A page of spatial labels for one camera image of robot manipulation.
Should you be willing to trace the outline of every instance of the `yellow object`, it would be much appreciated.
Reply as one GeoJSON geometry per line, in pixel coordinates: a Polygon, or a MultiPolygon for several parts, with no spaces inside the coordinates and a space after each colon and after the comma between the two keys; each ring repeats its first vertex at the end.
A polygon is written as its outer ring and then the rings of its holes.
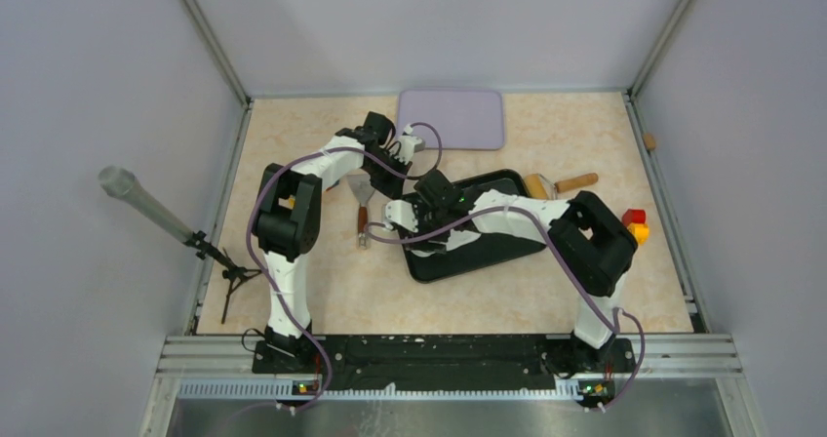
{"type": "Polygon", "coordinates": [[[638,246],[644,245],[647,239],[649,239],[649,227],[646,224],[632,222],[626,228],[635,236],[635,240],[638,241],[638,246]]]}
{"type": "Polygon", "coordinates": [[[548,193],[546,193],[545,187],[542,186],[540,174],[531,174],[530,176],[523,177],[523,183],[526,184],[526,190],[529,192],[531,198],[538,200],[548,199],[548,193]]]}

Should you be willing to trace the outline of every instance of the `metal frame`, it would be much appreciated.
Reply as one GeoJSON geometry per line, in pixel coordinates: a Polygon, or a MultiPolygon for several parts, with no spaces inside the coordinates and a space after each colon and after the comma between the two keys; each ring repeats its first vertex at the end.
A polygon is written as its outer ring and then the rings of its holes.
{"type": "MultiPolygon", "coordinates": [[[[198,32],[217,69],[232,90],[236,98],[245,105],[244,117],[239,127],[239,133],[234,143],[234,149],[227,172],[223,176],[223,187],[214,219],[212,234],[217,240],[226,214],[229,195],[232,188],[244,138],[252,115],[252,99],[245,92],[238,75],[220,46],[217,37],[210,27],[207,18],[196,0],[180,0],[184,10],[198,32]]],[[[705,311],[704,302],[694,286],[695,276],[685,250],[685,242],[681,236],[678,220],[672,211],[668,191],[654,153],[645,150],[643,134],[646,127],[640,115],[637,99],[647,85],[652,73],[659,65],[660,60],[668,51],[676,33],[683,25],[687,14],[695,0],[680,0],[669,20],[664,25],[657,41],[652,46],[643,67],[637,74],[633,84],[624,93],[623,98],[635,141],[641,152],[644,168],[650,181],[655,204],[660,212],[667,242],[672,253],[673,261],[678,270],[679,279],[687,300],[690,315],[697,315],[702,319],[705,311]]],[[[198,293],[195,296],[192,315],[189,319],[198,316],[200,302],[209,282],[212,263],[204,262],[198,275],[198,293]]],[[[186,331],[191,332],[193,325],[189,324],[186,331]]],[[[550,338],[562,337],[550,335],[550,338]]],[[[640,340],[637,336],[626,335],[636,353],[639,353],[640,340]]],[[[638,379],[681,379],[714,378],[719,388],[723,402],[723,412],[726,414],[732,433],[735,437],[768,435],[765,425],[756,406],[755,400],[747,386],[737,351],[728,334],[652,334],[646,336],[647,355],[643,364],[643,372],[638,379]]],[[[254,393],[267,394],[269,398],[284,397],[287,389],[280,386],[280,379],[288,377],[255,376],[251,372],[253,353],[241,346],[240,336],[219,337],[169,337],[164,345],[156,370],[149,401],[141,429],[141,435],[165,436],[169,423],[173,417],[173,410],[178,394],[183,389],[187,399],[194,396],[204,397],[233,397],[239,393],[250,399],[249,390],[254,393]],[[256,388],[267,385],[269,388],[256,388]]],[[[578,376],[577,379],[593,378],[588,375],[578,376]]],[[[554,393],[546,393],[545,397],[554,399],[554,393]]],[[[416,394],[415,399],[452,399],[456,394],[440,393],[438,396],[430,394],[416,394]]],[[[502,399],[496,394],[480,392],[471,395],[465,393],[456,395],[461,399],[502,399]]],[[[520,392],[509,395],[512,399],[537,399],[537,396],[523,396],[520,392]]],[[[331,394],[324,399],[410,399],[405,393],[395,390],[381,390],[366,395],[358,394],[331,394]]]]}

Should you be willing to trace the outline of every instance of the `gray floor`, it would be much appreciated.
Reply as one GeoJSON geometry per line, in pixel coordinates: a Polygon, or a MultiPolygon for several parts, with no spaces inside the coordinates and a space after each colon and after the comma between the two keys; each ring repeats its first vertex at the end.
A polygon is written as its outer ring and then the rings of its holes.
{"type": "Polygon", "coordinates": [[[730,436],[714,380],[641,380],[605,415],[562,402],[326,402],[290,417],[231,400],[178,402],[169,437],[730,436]]]}

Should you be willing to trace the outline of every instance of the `tabletop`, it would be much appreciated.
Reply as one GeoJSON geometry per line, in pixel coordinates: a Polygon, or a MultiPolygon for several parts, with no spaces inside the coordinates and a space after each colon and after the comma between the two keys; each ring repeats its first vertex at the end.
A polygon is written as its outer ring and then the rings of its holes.
{"type": "MultiPolygon", "coordinates": [[[[620,93],[505,94],[506,144],[497,151],[446,150],[440,169],[451,180],[513,169],[552,180],[594,172],[589,188],[618,216],[647,212],[650,238],[635,255],[621,306],[645,331],[691,332],[684,294],[651,195],[620,93]]],[[[245,230],[264,168],[318,150],[341,128],[362,124],[368,111],[396,116],[396,96],[257,99],[218,245],[239,264],[253,266],[245,230]]],[[[414,157],[412,175],[426,171],[436,151],[414,157]]],[[[406,189],[412,183],[406,183],[406,189]]],[[[576,191],[559,198],[572,198],[576,191]]],[[[371,220],[388,201],[375,193],[371,220]]],[[[403,251],[372,242],[357,249],[358,203],[343,182],[324,193],[319,240],[310,252],[307,303],[316,334],[568,333],[577,292],[548,251],[432,284],[408,273],[403,251]]],[[[197,333],[238,334],[263,329],[270,311],[259,276],[233,294],[221,312],[227,281],[214,264],[197,333]]],[[[635,332],[630,322],[621,330],[635,332]]]]}

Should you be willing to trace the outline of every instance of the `metal spatula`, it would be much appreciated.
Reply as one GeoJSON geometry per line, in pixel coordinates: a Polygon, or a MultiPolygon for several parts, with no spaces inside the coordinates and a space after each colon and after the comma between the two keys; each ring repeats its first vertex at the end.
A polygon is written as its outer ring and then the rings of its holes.
{"type": "Polygon", "coordinates": [[[368,201],[374,195],[374,188],[371,186],[371,176],[359,174],[347,176],[347,184],[359,202],[359,215],[356,219],[356,234],[360,249],[368,248],[368,235],[365,233],[365,226],[368,225],[368,201]]]}

